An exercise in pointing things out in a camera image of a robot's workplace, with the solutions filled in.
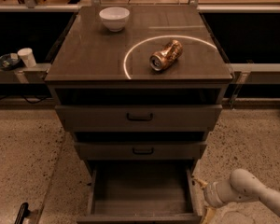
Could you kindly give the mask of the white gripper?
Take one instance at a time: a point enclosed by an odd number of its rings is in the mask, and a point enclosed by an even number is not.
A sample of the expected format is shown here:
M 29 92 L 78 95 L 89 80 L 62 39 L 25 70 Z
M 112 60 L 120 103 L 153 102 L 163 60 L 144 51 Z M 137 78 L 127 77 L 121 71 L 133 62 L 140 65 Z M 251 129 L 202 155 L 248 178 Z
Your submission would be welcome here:
M 196 177 L 193 180 L 199 184 L 201 189 L 204 189 L 204 198 L 211 205 L 204 208 L 201 224 L 210 224 L 216 215 L 216 208 L 222 207 L 231 201 L 231 183 L 229 180 L 223 180 L 208 184 L 206 181 Z

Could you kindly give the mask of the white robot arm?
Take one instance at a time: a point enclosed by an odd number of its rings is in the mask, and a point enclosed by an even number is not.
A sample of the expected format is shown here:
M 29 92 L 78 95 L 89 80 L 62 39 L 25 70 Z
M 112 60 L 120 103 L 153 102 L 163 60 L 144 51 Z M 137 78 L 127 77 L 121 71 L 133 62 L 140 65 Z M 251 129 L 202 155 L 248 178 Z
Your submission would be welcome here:
M 245 169 L 233 170 L 230 177 L 222 181 L 207 183 L 198 177 L 192 180 L 200 185 L 207 202 L 201 224 L 209 224 L 216 210 L 228 203 L 259 201 L 280 217 L 280 192 L 267 187 Z

